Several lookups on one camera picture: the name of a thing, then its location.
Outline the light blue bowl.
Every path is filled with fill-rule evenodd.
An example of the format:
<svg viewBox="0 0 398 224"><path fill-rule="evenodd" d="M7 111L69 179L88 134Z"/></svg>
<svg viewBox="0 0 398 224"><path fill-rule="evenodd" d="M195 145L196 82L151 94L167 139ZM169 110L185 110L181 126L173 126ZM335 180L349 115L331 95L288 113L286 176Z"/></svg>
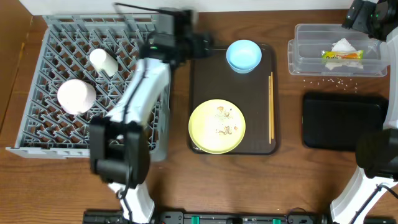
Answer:
<svg viewBox="0 0 398 224"><path fill-rule="evenodd" d="M262 50L251 40L237 40L226 51L226 60L237 73L249 73L261 62Z"/></svg>

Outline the white cup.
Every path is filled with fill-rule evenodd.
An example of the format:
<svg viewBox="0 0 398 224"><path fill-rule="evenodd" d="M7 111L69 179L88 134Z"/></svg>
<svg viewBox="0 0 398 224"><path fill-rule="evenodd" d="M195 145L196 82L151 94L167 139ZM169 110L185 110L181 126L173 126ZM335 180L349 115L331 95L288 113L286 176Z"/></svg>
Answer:
<svg viewBox="0 0 398 224"><path fill-rule="evenodd" d="M89 60L97 72L102 71L109 77L118 71L117 61L103 49L94 49L89 55Z"/></svg>

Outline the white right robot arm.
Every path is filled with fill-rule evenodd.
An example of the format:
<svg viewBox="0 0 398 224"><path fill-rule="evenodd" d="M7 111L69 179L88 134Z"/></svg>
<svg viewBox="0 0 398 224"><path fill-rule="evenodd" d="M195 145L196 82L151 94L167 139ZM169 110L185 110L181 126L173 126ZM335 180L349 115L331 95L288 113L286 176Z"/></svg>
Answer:
<svg viewBox="0 0 398 224"><path fill-rule="evenodd" d="M342 25L381 40L390 60L389 104L383 130L357 144L357 167L342 193L330 204L324 223L364 223L385 192L397 185L397 0L354 0Z"/></svg>

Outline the yellow snack wrapper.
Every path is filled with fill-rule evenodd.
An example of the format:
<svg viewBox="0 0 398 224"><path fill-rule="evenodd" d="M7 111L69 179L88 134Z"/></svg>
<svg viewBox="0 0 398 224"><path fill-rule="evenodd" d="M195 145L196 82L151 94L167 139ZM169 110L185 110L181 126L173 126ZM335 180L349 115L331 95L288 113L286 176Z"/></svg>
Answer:
<svg viewBox="0 0 398 224"><path fill-rule="evenodd" d="M333 52L333 51L322 51L323 59L348 59L348 60L360 60L363 58L363 50L353 52Z"/></svg>

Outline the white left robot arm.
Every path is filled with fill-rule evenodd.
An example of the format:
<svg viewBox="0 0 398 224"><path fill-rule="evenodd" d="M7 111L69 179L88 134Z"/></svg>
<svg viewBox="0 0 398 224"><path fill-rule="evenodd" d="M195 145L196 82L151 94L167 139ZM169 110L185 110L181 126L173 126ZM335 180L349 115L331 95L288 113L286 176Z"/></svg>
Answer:
<svg viewBox="0 0 398 224"><path fill-rule="evenodd" d="M150 223L155 203L145 179L150 152L145 128L171 75L187 60L210 56L213 38L194 31L195 11L163 7L140 46L132 82L103 118L90 121L90 169L116 194L126 223Z"/></svg>

